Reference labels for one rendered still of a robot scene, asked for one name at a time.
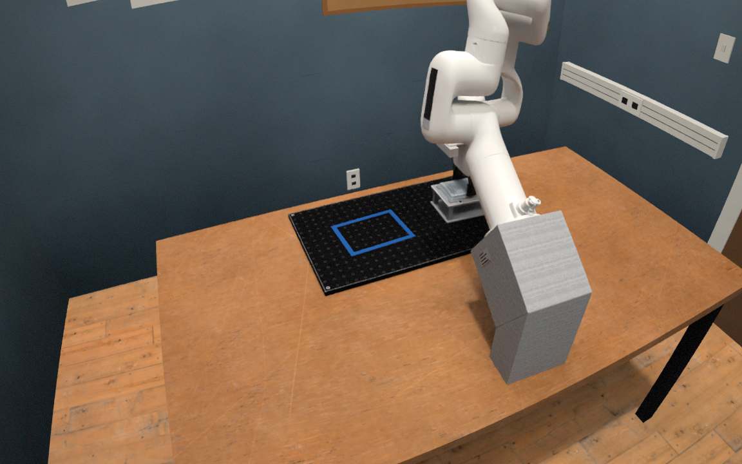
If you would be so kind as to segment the blue rectangular tape outline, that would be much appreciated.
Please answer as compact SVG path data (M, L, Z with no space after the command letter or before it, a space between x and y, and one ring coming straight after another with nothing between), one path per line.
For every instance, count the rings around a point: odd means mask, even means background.
M369 218L372 218L372 217L376 217L376 215L382 215L382 214L385 214L385 213L389 213L390 215L392 215L392 216L394 217L395 221L397 221L397 222L398 222L398 223L399 223L399 224L400 224L400 225L401 225L401 226L403 227L403 229L404 229L404 230L406 230L406 232L407 232L407 233L408 233L409 235L408 235L408 236L404 236L404 237L401 237L401 238L398 238L397 240L391 240L391 241L389 241L389 242L385 242L385 243L383 243L383 244L379 244L378 246L373 246L373 247L369 247L368 249L362 249L362 250L360 250L360 251L356 251L356 252L354 252L354 251L353 251L353 250L351 249L351 247L350 247L350 246L348 245L347 241L346 241L346 240L345 240L345 239L343 238L343 236L341 235L341 232L339 232L339 230L338 230L338 227L344 226L345 224L352 224L352 223L354 223L354 222L358 222L358 221L362 221L362 220L364 220L364 219L369 219ZM333 230L334 230L334 232L335 232L335 233L336 233L336 234L338 235L338 238L339 238L339 239L340 239L340 240L342 241L342 243L343 243L343 246L345 246L345 247L347 248L347 250L348 250L348 253L350 253L350 255L351 255L351 256L354 256L354 255L361 255L361 254L362 254L362 253L364 253L364 252L367 252L367 251L371 251L371 250L373 250L373 249L379 249L379 247L383 247L383 246L389 246L389 244L393 244L393 243L395 243L395 242L399 242L399 241L402 241L402 240L408 240L409 238L412 238L412 237L414 237L414 236L415 236L415 235L414 235L414 234L413 234L413 233L412 233L412 232L411 232L411 231L410 231L410 230L409 230L409 229L407 228L406 224L404 224L404 223L403 223L403 221L401 221L401 220L400 220L400 219L399 219L399 218L397 217L397 215L395 215L395 213L394 213L394 212L393 212L393 211L392 211L391 209L388 209L388 211L383 211L383 212L380 212L380 213L375 213L375 214L373 214L373 215L367 215L367 217L362 217L362 218L360 218L360 219L355 219L355 220L351 220L351 221L348 221L348 222L344 222L344 223L342 223L342 224L335 224L335 226L332 226L332 229L333 229Z

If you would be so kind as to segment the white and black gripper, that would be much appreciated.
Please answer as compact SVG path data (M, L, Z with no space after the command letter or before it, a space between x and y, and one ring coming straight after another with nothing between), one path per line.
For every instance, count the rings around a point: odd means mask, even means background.
M466 169L466 150L468 150L468 145L457 145L459 148L459 152L457 152L457 157L453 157L453 181L462 179L463 173L468 177L468 184L466 185L466 196L476 196L476 189L473 187L470 174L468 173L468 170ZM461 170L461 171L460 171Z

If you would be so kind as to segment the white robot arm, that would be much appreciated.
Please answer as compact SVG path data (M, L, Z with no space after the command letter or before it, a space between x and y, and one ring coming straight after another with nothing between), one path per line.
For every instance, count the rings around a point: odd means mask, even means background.
M450 158L457 157L457 145L468 145L466 169L489 234L497 224L540 215L534 209L540 200L526 200L499 128L517 120L523 102L515 71L518 42L544 42L551 0L466 0L466 8L465 51L442 51L429 65L421 130ZM485 102L500 76L501 98Z

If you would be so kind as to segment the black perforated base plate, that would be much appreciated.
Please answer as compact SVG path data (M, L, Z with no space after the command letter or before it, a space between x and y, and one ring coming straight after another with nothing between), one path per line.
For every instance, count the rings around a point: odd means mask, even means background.
M453 175L441 177L288 214L322 293L342 293L470 255L490 230L485 215L446 223L431 204L431 186L452 179ZM351 256L332 226L388 209L415 236ZM338 230L354 252L409 235L389 213L345 224Z

